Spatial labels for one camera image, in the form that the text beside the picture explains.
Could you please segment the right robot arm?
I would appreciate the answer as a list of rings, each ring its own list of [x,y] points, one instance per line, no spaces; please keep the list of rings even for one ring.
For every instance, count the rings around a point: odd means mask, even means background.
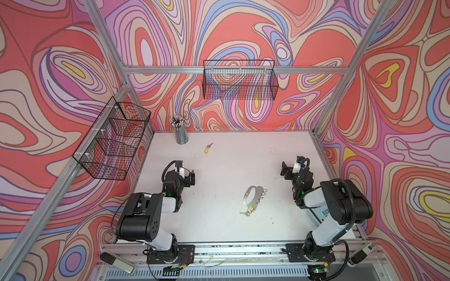
[[[280,175],[292,183],[293,200],[301,209],[327,207],[329,214],[318,228],[310,231],[301,253],[315,260],[326,255],[355,224],[372,218],[373,207],[351,180],[332,179],[317,188],[309,169],[310,159],[299,157],[293,167],[282,162]]]

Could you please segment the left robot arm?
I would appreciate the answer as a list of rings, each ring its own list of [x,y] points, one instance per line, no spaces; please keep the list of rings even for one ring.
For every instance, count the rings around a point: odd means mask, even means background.
[[[174,234],[161,227],[163,213],[177,213],[182,206],[182,193],[195,185],[195,173],[184,167],[181,160],[171,161],[164,169],[162,192],[133,193],[125,203],[117,222],[117,239],[141,242],[156,252],[178,254],[178,241]]]

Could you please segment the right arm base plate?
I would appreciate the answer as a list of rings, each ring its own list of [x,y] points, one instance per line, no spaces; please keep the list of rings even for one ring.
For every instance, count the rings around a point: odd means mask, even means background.
[[[331,263],[336,261],[332,247],[315,249],[303,243],[297,243],[286,244],[281,251],[288,255],[289,262]]]

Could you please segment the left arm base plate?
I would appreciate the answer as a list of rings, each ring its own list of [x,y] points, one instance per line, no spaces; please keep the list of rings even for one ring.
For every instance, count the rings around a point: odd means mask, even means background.
[[[149,265],[190,265],[194,262],[195,246],[193,244],[173,246],[168,251],[156,251],[153,248],[144,249]]]

